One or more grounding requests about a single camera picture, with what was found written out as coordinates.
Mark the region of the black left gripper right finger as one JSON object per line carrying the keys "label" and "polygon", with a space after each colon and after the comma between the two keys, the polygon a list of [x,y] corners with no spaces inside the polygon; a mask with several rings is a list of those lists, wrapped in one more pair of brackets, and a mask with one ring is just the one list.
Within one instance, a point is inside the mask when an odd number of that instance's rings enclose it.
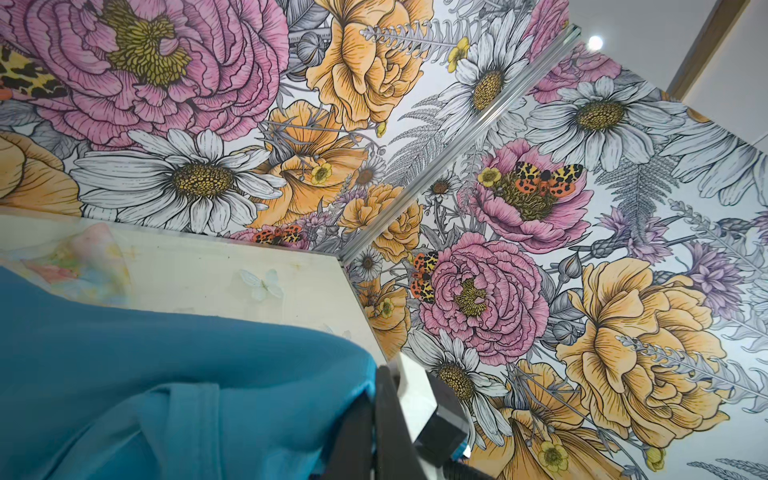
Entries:
{"label": "black left gripper right finger", "polygon": [[426,480],[410,439],[390,369],[380,366],[375,380],[375,464],[377,480]]}

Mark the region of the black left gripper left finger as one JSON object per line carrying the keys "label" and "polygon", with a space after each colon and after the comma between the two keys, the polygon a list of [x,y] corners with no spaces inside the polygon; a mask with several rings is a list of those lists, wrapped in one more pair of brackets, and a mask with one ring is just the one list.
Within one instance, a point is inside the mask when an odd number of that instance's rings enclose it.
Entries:
{"label": "black left gripper left finger", "polygon": [[322,480],[369,480],[374,457],[374,404],[359,396],[340,423]]}

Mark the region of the teal cloth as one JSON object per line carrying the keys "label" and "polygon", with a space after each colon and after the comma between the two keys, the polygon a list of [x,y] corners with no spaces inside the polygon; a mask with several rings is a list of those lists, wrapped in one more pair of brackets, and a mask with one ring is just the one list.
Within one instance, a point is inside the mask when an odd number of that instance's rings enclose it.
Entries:
{"label": "teal cloth", "polygon": [[326,333],[113,309],[1,274],[5,479],[306,479],[376,364]]}

